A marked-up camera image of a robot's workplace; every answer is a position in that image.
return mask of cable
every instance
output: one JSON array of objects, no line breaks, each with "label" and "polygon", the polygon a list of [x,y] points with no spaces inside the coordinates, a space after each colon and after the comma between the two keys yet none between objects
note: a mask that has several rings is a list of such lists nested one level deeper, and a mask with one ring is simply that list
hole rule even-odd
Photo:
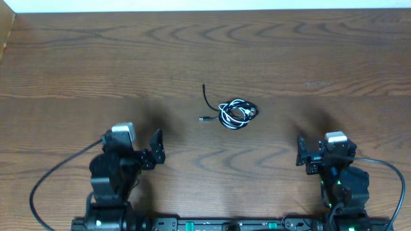
[{"label": "cable", "polygon": [[332,227],[333,226],[333,219],[334,219],[334,215],[335,212],[337,211],[337,209],[344,207],[344,203],[340,202],[337,203],[333,209],[331,210],[331,212],[329,213],[329,217],[328,217],[328,222],[329,222],[329,226]]},{"label": "cable", "polygon": [[91,149],[92,147],[94,147],[95,145],[99,144],[101,142],[101,139],[88,145],[86,148],[84,148],[82,151],[79,151],[78,153],[75,153],[74,155],[71,155],[69,158],[61,161],[59,164],[57,164],[56,166],[54,166],[53,168],[51,168],[46,174],[44,174],[44,176],[42,176],[42,178],[40,178],[40,180],[34,185],[33,189],[31,190],[30,193],[30,209],[31,212],[33,213],[34,218],[37,220],[37,222],[39,222],[46,230],[53,230],[50,226],[48,226],[46,224],[46,222],[44,222],[39,214],[37,214],[36,208],[34,207],[34,193],[36,192],[37,188],[40,186],[40,184],[51,174],[53,173],[56,169],[58,169],[59,167],[61,167],[63,164],[69,162],[70,160],[80,156],[81,154],[85,153],[87,150]]},{"label": "cable", "polygon": [[397,215],[399,213],[399,210],[404,202],[404,197],[405,197],[405,179],[404,176],[401,174],[401,172],[398,170],[398,168],[396,168],[395,166],[393,166],[392,164],[382,161],[382,160],[374,160],[374,159],[369,159],[369,158],[353,158],[353,157],[344,157],[344,156],[339,156],[339,155],[330,155],[331,158],[339,158],[342,160],[349,160],[349,161],[354,161],[354,160],[359,160],[359,161],[364,161],[364,162],[370,162],[373,164],[382,164],[384,166],[390,167],[392,170],[394,170],[397,175],[399,176],[399,179],[401,180],[401,196],[399,197],[399,201],[397,204],[397,208],[394,211],[394,214],[392,215],[392,218],[390,220],[390,223],[388,224],[388,226],[386,227],[385,231],[388,231],[390,229],[390,227],[394,224],[394,221],[397,218]]},{"label": "cable", "polygon": [[[201,117],[201,121],[212,121],[219,119],[221,124],[228,129],[238,130],[245,127],[253,118],[259,114],[257,106],[244,99],[234,99],[226,103],[221,103],[218,105],[218,109],[212,107],[206,97],[206,85],[203,84],[203,95],[204,100],[208,107],[213,109],[218,113],[217,117]],[[239,110],[243,116],[238,116],[234,114],[234,111]]]},{"label": "cable", "polygon": [[285,216],[281,219],[281,226],[282,226],[285,230],[289,230],[289,229],[287,229],[287,228],[285,227],[285,220],[286,220],[286,218],[287,218],[289,215],[293,215],[293,214],[299,216],[299,217],[302,219],[302,221],[309,227],[309,229],[304,230],[304,231],[311,231],[311,230],[312,230],[311,225],[309,225],[309,224],[307,223],[307,221],[306,221],[304,218],[302,218],[302,216],[301,216],[300,214],[298,214],[297,212],[289,212],[287,215],[285,215]]}]

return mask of wooden table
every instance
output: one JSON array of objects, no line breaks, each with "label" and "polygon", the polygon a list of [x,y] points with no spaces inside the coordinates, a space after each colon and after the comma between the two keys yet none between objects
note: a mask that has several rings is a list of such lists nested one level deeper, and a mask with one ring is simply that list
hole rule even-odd
[{"label": "wooden table", "polygon": [[[19,14],[0,68],[0,227],[41,230],[28,198],[56,163],[113,124],[135,123],[138,148],[164,130],[166,163],[145,171],[137,210],[182,217],[320,214],[318,176],[295,166],[296,136],[335,129],[357,157],[411,178],[410,10]],[[261,108],[232,131],[204,102]],[[94,148],[48,178],[39,214],[68,230],[85,212]],[[369,172],[370,216],[391,217],[401,184]],[[411,194],[395,222],[410,230]]]}]

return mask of white wall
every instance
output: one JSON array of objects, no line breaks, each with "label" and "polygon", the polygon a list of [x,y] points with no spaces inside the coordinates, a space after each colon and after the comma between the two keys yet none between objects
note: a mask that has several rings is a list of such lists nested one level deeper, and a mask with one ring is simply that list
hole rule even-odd
[{"label": "white wall", "polygon": [[4,0],[16,13],[411,8],[411,0]]}]

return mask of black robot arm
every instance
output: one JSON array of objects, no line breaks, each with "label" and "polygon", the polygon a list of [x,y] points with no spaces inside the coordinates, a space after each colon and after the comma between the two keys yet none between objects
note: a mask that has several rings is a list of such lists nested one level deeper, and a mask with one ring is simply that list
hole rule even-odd
[{"label": "black robot arm", "polygon": [[151,151],[135,151],[132,123],[121,123],[101,136],[103,154],[90,163],[91,185],[96,203],[88,198],[84,219],[75,219],[71,230],[136,230],[143,222],[136,216],[128,197],[141,170],[154,169],[165,161],[162,132],[150,141]]}]

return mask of green led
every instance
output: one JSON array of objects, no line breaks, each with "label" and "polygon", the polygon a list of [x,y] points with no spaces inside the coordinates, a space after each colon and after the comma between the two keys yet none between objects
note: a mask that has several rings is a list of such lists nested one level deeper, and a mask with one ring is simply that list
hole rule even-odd
[{"label": "green led", "polygon": [[194,231],[194,222],[186,222],[186,231]]}]

